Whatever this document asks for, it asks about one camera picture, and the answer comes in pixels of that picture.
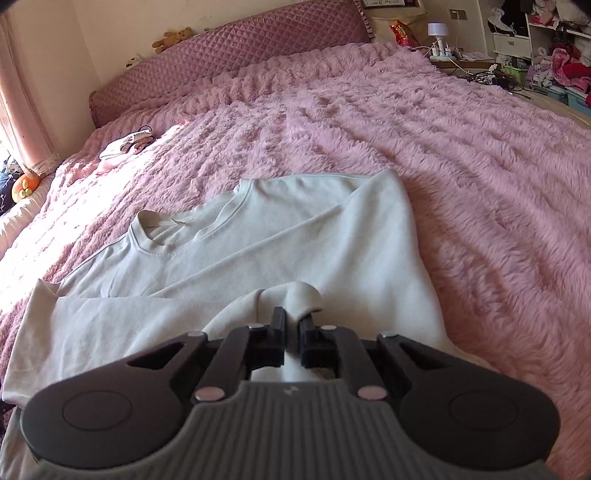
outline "pink fluffy blanket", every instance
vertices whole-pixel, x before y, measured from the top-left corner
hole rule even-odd
[[[98,155],[162,137],[105,175]],[[451,339],[554,400],[550,466],[591,468],[591,132],[388,44],[277,57],[135,105],[64,162],[0,262],[4,374],[34,280],[61,280],[141,209],[178,211],[240,177],[399,173]]]

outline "lamp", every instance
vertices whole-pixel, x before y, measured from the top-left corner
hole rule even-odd
[[[449,35],[449,30],[445,23],[429,23],[427,32],[430,37],[437,39],[437,45],[439,46],[439,55],[432,55],[431,60],[455,59],[451,53],[452,51],[447,46],[447,42],[443,40],[443,37]]]

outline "ribbed gray surface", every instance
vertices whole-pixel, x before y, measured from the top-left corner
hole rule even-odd
[[[448,465],[406,436],[389,406],[351,396],[340,380],[243,382],[201,404],[165,448],[109,471],[45,462],[29,480],[557,480],[542,462],[511,472]]]

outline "snack bag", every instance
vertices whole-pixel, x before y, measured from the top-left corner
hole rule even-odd
[[[392,32],[394,32],[394,35],[396,35],[396,42],[401,47],[414,48],[420,45],[410,27],[403,24],[401,21],[394,20],[394,22],[390,24],[390,28],[392,29]]]

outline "headboard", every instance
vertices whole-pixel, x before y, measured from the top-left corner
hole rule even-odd
[[[277,8],[189,38],[90,94],[97,128],[136,103],[201,77],[279,55],[368,43],[373,33],[358,0],[313,0]]]

